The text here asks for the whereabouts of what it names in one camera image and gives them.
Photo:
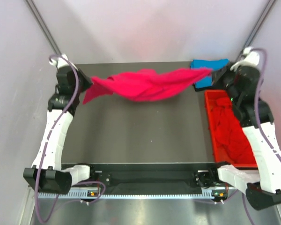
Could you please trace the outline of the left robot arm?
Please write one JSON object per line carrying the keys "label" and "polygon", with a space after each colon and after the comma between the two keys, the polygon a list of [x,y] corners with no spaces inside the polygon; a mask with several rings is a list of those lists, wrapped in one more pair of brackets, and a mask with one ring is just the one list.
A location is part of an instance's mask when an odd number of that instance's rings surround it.
{"label": "left robot arm", "polygon": [[48,101],[47,122],[41,146],[31,168],[25,168],[23,178],[40,193],[66,195],[73,185],[83,182],[92,186],[97,180],[88,165],[62,169],[61,157],[67,131],[79,105],[79,96],[91,86],[91,81],[77,67],[59,66],[58,83]]}

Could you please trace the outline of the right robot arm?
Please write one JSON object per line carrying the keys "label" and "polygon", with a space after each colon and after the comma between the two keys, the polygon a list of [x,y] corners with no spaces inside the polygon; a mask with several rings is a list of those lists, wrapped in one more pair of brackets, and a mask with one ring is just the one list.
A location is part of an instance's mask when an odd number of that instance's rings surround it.
{"label": "right robot arm", "polygon": [[218,163],[209,174],[210,182],[216,186],[229,183],[245,195],[255,210],[281,204],[281,151],[270,107],[257,96],[260,71],[256,66],[234,69],[227,64],[211,76],[213,86],[229,96],[257,169],[241,170],[228,162]]}

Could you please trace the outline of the pink t shirt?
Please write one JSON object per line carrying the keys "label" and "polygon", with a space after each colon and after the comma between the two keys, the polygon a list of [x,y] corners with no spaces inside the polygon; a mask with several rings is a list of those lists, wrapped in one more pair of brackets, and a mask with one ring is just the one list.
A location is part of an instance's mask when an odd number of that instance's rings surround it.
{"label": "pink t shirt", "polygon": [[92,86],[86,91],[83,104],[103,96],[117,94],[134,102],[153,102],[173,97],[206,76],[209,68],[181,68],[158,74],[152,69],[123,72],[107,78],[91,77]]}

